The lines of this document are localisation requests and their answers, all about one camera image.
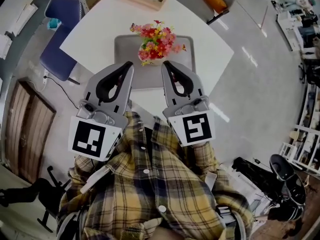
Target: plaid shirt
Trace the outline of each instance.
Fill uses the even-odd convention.
[[[125,116],[129,123],[116,155],[107,162],[75,159],[69,171],[72,185],[60,203],[58,230],[69,213],[88,207],[83,240],[144,240],[164,222],[188,240],[234,239],[236,223],[226,227],[221,222],[215,211],[219,204],[240,214],[249,237],[253,215],[248,202],[218,169],[210,143],[180,147],[170,127],[155,117],[150,160],[140,116],[134,112]],[[81,194],[89,176],[102,166],[110,172]],[[212,192],[205,183],[207,172],[217,174]]]

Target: brown floor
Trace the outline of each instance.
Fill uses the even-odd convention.
[[[304,182],[307,174],[299,172],[299,176]],[[313,189],[306,188],[306,206],[302,217],[302,228],[296,236],[289,236],[288,240],[301,240],[308,230],[312,227],[315,221],[320,216],[320,180],[310,176],[309,183]],[[268,220],[261,226],[250,238],[251,240],[278,240],[283,239],[283,236],[290,229],[295,227],[295,222],[280,222],[277,220]]]

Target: shirt button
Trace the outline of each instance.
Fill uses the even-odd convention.
[[[159,209],[159,211],[160,211],[161,213],[165,213],[166,210],[167,210],[167,208],[166,208],[165,206],[163,206],[163,205],[160,205],[160,206],[158,207],[158,209]]]

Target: vase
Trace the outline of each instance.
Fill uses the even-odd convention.
[[[142,46],[143,46],[143,44],[141,44],[139,51],[143,50]],[[164,56],[162,58],[155,58],[155,59],[141,59],[139,54],[138,54],[138,58],[142,62],[148,62],[148,64],[151,66],[160,66],[160,65],[162,65],[162,63],[164,63],[167,60],[166,56]]]

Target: tabletop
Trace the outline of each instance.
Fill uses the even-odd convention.
[[[209,25],[176,0],[167,0],[159,11],[128,0],[101,0],[60,48],[96,74],[114,63],[117,36],[132,34],[132,23],[144,25],[154,20],[173,26],[176,35],[193,39],[196,73],[205,94],[210,95],[234,52]],[[163,89],[133,90],[130,99],[164,119],[162,111],[167,104]]]

